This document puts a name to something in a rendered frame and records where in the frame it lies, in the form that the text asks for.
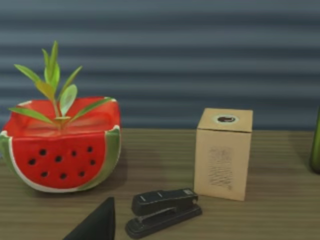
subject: black triangular object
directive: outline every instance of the black triangular object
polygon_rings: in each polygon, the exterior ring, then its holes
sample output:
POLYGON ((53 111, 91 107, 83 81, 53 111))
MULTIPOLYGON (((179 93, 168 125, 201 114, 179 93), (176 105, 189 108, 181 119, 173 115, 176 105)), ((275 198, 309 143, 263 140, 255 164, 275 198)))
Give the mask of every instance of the black triangular object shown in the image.
POLYGON ((109 197, 63 240, 114 240, 115 232, 115 199, 109 197))

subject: round sticker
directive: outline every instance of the round sticker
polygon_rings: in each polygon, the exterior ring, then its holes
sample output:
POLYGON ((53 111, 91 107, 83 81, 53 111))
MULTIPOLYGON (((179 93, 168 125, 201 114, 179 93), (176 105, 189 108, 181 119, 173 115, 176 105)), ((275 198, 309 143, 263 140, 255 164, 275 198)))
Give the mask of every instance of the round sticker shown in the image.
POLYGON ((230 125, 239 121, 239 118, 231 114, 219 114, 214 116, 213 121, 217 124, 230 125))

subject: cardboard box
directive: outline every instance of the cardboard box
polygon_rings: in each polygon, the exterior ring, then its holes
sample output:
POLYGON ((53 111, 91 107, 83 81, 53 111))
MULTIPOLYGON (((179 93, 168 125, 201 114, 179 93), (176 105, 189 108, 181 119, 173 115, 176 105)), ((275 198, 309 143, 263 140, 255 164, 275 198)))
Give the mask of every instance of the cardboard box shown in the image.
POLYGON ((206 108, 196 130, 194 191, 244 201, 252 110, 206 108))

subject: watermelon-shaped pot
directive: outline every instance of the watermelon-shaped pot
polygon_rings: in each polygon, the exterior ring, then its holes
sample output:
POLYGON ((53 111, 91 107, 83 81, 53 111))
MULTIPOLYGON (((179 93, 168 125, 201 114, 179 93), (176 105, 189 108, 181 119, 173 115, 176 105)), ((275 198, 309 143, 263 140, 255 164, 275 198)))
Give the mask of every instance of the watermelon-shaped pot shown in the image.
MULTIPOLYGON (((74 116, 104 97, 77 98, 68 110, 74 116)), ((48 100, 18 106, 55 117, 48 100)), ((68 193, 88 190, 115 168, 121 151, 120 110, 111 98, 63 130, 12 112, 0 134, 0 152, 8 167, 35 190, 68 193)))

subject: black seed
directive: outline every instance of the black seed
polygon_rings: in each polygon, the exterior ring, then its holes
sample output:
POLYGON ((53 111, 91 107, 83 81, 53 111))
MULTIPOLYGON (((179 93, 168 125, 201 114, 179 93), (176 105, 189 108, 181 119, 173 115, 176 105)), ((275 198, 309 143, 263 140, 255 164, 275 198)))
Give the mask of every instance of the black seed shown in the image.
POLYGON ((61 162, 61 161, 62 161, 62 156, 56 156, 56 157, 55 157, 55 161, 56 161, 57 163, 61 162))
POLYGON ((65 174, 65 173, 62 173, 61 175, 60 175, 60 178, 61 179, 65 179, 67 177, 67 174, 65 174))
POLYGON ((47 154, 47 151, 46 151, 45 149, 41 149, 41 150, 39 151, 39 154, 40 154, 41 156, 44 156, 44 155, 47 154))
POLYGON ((41 177, 45 178, 46 176, 48 176, 48 172, 47 171, 44 171, 41 173, 41 177))
POLYGON ((36 164, 36 160, 34 158, 29 160, 29 165, 35 165, 36 164))

